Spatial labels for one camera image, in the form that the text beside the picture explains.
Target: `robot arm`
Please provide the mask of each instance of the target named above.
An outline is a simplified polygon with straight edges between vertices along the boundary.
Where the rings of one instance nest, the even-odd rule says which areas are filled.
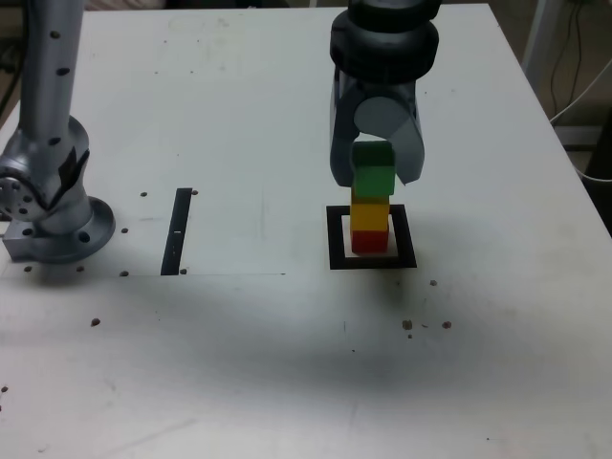
[[[4,243],[15,261],[66,263],[106,244],[115,220],[83,187],[89,139],[70,116],[85,0],[25,0],[19,125],[0,157]]]
[[[429,22],[442,0],[350,0],[332,26],[336,64],[331,167],[340,186],[353,184],[359,133],[386,139],[403,184],[421,176],[425,148],[416,80],[433,65],[438,33]]]

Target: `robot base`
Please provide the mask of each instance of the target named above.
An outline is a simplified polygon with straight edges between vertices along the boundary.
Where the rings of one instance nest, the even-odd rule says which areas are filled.
[[[37,233],[36,226],[13,220],[4,235],[4,245],[12,261],[71,263],[100,250],[115,231],[111,208],[89,197],[92,217],[81,228],[61,235]]]

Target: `stacked blocks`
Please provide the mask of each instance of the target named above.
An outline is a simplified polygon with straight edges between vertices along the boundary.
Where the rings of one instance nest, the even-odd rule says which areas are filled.
[[[354,253],[385,253],[389,238],[389,196],[395,185],[389,142],[355,142],[351,192],[351,247]]]

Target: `white table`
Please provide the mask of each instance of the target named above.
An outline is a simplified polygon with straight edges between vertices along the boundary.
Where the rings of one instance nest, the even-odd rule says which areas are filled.
[[[86,15],[73,114],[118,231],[2,251],[3,459],[610,457],[612,244],[488,7],[442,8],[418,84],[419,268],[328,269],[338,13]]]

